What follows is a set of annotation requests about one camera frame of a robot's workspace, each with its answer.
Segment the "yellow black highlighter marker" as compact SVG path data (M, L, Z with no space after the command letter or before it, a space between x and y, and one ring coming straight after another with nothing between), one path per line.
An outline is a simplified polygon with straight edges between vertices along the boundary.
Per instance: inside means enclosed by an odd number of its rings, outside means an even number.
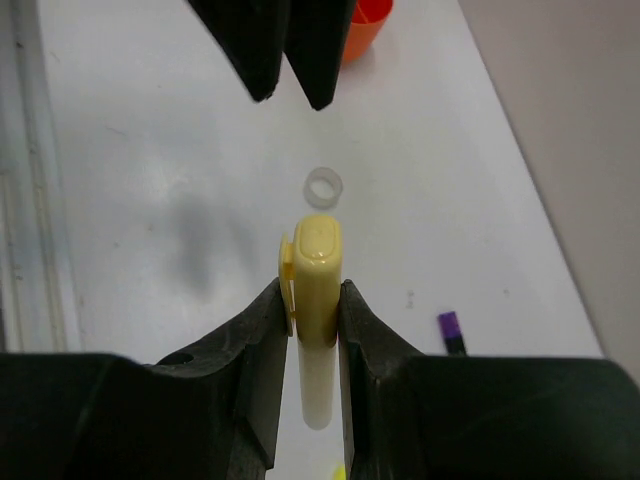
M346 480L347 479L347 474L346 474L346 468L345 465L340 465L339 467L337 467L331 477L332 480Z

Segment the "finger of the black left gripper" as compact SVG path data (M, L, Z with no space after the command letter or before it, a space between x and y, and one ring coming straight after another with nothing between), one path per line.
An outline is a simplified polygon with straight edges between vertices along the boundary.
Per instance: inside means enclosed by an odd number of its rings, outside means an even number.
M278 0L189 0L223 50L251 98L275 91L288 25L288 3Z
M333 101L354 0L295 0L290 4L284 53L310 106Z

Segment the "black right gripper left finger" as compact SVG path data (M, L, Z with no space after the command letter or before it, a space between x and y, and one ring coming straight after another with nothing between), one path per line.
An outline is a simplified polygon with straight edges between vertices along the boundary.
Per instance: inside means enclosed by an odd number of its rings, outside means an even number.
M261 479L275 463L288 335L277 282L154 365L3 354L5 479Z

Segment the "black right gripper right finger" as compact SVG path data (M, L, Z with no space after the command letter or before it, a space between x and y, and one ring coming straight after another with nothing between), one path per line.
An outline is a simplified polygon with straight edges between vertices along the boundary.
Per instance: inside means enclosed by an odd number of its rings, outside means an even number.
M351 479L639 475L639 389L614 362L426 355L351 281L338 327Z

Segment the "pale yellow highlighter marker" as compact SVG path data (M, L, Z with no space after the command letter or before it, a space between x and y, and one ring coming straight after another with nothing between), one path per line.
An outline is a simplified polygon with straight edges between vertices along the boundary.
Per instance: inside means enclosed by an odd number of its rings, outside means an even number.
M342 231L328 215L310 215L283 236L278 277L289 336L297 338L302 415L313 430L332 418Z

